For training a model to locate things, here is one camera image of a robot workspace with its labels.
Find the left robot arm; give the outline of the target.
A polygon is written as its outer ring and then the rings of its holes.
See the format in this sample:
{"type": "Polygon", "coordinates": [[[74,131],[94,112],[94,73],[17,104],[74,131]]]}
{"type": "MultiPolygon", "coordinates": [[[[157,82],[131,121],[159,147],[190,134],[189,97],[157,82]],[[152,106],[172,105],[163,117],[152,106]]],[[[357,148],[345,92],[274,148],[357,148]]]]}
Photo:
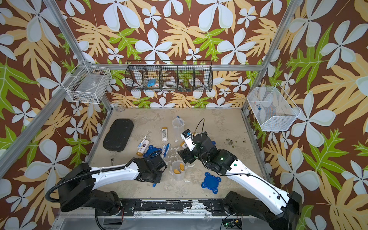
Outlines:
{"type": "Polygon", "coordinates": [[[167,164],[160,155],[132,158],[126,164],[109,167],[90,167],[83,163],[51,187],[45,199],[59,203],[62,212],[88,207],[112,216],[121,211],[122,203],[116,192],[104,192],[101,187],[121,181],[158,184],[166,169],[167,164]]]}

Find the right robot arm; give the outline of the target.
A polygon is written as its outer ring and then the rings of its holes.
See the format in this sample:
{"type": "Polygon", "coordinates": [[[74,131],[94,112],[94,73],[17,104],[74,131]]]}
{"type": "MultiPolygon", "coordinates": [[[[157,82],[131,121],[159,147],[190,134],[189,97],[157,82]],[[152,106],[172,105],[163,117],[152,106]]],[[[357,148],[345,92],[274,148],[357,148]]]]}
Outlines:
{"type": "Polygon", "coordinates": [[[187,129],[181,137],[187,144],[187,148],[178,151],[184,163],[199,160],[205,168],[217,174],[216,179],[227,177],[255,196],[251,199],[229,192],[222,201],[228,216],[253,216],[267,222],[273,230],[296,229],[302,213],[300,194],[288,193],[272,185],[231,152],[217,149],[207,132],[193,135],[187,129]]]}

